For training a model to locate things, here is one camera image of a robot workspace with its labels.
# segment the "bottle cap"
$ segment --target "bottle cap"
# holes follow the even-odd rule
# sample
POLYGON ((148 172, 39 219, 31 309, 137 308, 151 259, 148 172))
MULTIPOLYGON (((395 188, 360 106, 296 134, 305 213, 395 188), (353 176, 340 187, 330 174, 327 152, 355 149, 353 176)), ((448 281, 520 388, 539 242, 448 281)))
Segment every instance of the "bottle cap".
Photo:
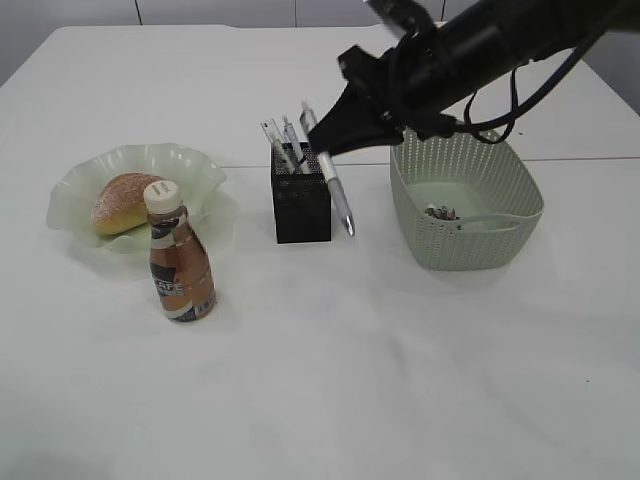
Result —
POLYGON ((182 206, 178 185, 169 180, 153 182, 144 189, 144 203, 149 213, 164 215, 182 206))

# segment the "coffee bottle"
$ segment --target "coffee bottle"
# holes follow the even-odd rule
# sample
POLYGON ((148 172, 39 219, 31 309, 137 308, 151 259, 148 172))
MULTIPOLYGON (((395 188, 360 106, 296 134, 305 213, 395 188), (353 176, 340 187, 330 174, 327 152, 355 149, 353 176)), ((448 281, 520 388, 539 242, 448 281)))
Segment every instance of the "coffee bottle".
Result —
POLYGON ((151 225, 151 275, 162 308, 175 322, 191 322, 211 311, 216 294, 209 257, 189 225, 187 208, 174 182, 144 190, 151 225))

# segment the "light green plastic basket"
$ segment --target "light green plastic basket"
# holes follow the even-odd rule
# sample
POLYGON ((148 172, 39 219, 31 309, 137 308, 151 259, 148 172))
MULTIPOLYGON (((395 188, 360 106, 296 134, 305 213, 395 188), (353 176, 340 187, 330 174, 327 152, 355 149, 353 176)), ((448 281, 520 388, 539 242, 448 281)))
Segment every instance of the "light green plastic basket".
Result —
POLYGON ((422 142, 407 130, 404 143, 391 149, 391 189, 413 256, 432 270, 506 265, 544 209, 533 177, 507 143, 486 145, 466 134, 422 142), (455 209, 460 220, 427 215, 429 204, 455 209))

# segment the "silver pen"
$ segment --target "silver pen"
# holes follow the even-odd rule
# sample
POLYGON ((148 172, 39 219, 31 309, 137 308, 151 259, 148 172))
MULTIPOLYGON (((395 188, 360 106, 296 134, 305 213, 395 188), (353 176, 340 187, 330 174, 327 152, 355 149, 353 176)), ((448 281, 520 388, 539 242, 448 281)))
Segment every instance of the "silver pen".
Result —
POLYGON ((296 129, 286 115, 282 117, 282 120, 284 122, 284 136, 287 140, 289 140, 289 143, 291 144, 291 148, 293 149, 293 153, 295 153, 296 158, 298 159, 298 165, 302 169, 302 173, 311 173, 311 170, 309 170, 309 165, 304 161, 304 152, 302 151, 300 140, 298 140, 298 135, 296 135, 296 129))
MULTIPOLYGON (((309 138, 309 132, 318 124, 318 120, 316 119, 313 110, 311 110, 306 102, 302 102, 300 124, 302 125, 302 129, 307 135, 307 138, 309 138)), ((322 175, 324 175, 324 179, 327 182, 327 187, 329 188, 333 204, 336 206, 336 211, 338 212, 340 221, 342 222, 345 230, 349 233, 349 236, 354 237, 356 235, 356 226, 353 222, 353 214, 351 213, 347 196, 344 193, 344 188, 342 188, 342 182, 338 177, 338 172, 336 172, 336 167, 333 164, 329 153, 319 153, 318 163, 322 169, 322 175)))
POLYGON ((294 173, 297 170, 296 165, 291 161, 291 157, 289 157, 284 148, 284 138, 282 137, 282 133, 280 133, 280 129, 276 122, 273 119, 269 119, 264 122, 260 122, 260 126, 269 140, 269 143, 271 143, 275 149, 278 160, 282 163, 282 166, 288 170, 288 173, 294 173))

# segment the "pen holder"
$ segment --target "pen holder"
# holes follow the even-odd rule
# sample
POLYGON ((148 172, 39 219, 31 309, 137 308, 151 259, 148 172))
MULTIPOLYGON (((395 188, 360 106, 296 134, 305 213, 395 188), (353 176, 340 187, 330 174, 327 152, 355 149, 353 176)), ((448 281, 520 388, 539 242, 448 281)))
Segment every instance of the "pen holder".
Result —
MULTIPOLYGON (((318 159, 307 143, 302 149, 311 173, 289 173, 271 149, 271 191, 278 243, 331 241, 331 195, 318 159)), ((291 144, 284 145, 293 155, 291 144)))

